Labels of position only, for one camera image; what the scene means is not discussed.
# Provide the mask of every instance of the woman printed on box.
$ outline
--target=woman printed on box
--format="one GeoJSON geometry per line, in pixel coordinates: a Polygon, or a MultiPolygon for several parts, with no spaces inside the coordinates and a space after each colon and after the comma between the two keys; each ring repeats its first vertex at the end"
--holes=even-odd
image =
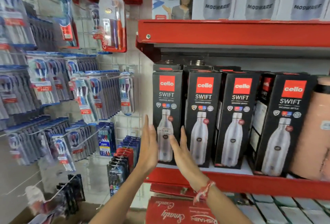
{"type": "MultiPolygon", "coordinates": [[[[180,145],[173,135],[170,136],[170,143],[173,148],[175,162],[192,189],[200,193],[201,191],[205,192],[205,189],[208,188],[206,204],[218,223],[252,224],[238,207],[200,171],[187,148],[187,137],[183,126],[181,128],[180,145]]],[[[157,133],[155,127],[149,125],[149,119],[146,115],[141,137],[140,155],[136,167],[117,193],[110,198],[89,224],[122,224],[137,191],[145,178],[156,167],[157,162],[157,133]]]]}
{"type": "Polygon", "coordinates": [[[191,19],[192,0],[180,0],[180,5],[172,9],[163,5],[169,19],[191,19]]]}

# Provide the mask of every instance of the pink bottle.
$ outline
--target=pink bottle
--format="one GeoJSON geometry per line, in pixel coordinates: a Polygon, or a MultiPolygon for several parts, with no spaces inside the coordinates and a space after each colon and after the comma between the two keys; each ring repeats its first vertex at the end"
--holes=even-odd
{"type": "Polygon", "coordinates": [[[320,77],[291,163],[291,172],[310,180],[330,180],[330,77],[320,77]]]}

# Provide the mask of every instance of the gray top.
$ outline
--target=gray top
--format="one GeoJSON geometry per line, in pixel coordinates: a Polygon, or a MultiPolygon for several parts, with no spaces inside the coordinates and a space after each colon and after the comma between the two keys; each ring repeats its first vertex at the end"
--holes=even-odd
{"type": "Polygon", "coordinates": [[[189,14],[189,9],[187,12],[184,12],[183,9],[180,8],[180,6],[175,6],[172,8],[172,19],[191,19],[189,14]]]}

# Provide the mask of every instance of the hand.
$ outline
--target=hand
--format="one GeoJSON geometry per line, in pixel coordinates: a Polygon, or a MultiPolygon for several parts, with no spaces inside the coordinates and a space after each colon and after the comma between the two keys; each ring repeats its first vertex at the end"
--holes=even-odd
{"type": "Polygon", "coordinates": [[[147,176],[156,167],[158,162],[158,145],[156,140],[156,130],[153,125],[149,125],[146,115],[141,137],[141,147],[136,168],[142,170],[147,176]]]}
{"type": "Polygon", "coordinates": [[[170,143],[174,152],[175,162],[181,174],[187,179],[190,186],[195,190],[200,190],[208,183],[208,177],[205,176],[196,165],[187,148],[187,136],[184,126],[181,127],[180,146],[174,135],[170,135],[170,143]]]}
{"type": "Polygon", "coordinates": [[[172,11],[169,7],[165,6],[165,5],[162,5],[162,8],[168,13],[170,14],[172,11]]]}

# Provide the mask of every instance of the shelf surface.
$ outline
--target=shelf surface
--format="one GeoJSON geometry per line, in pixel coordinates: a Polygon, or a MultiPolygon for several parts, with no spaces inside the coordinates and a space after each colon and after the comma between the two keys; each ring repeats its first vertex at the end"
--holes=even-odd
{"type": "Polygon", "coordinates": [[[330,47],[330,22],[139,20],[138,42],[330,47]]]}
{"type": "MultiPolygon", "coordinates": [[[[224,192],[252,193],[330,200],[330,182],[253,175],[246,160],[241,169],[201,168],[224,192]]],[[[177,166],[158,164],[145,180],[147,183],[189,187],[177,166]]]]}

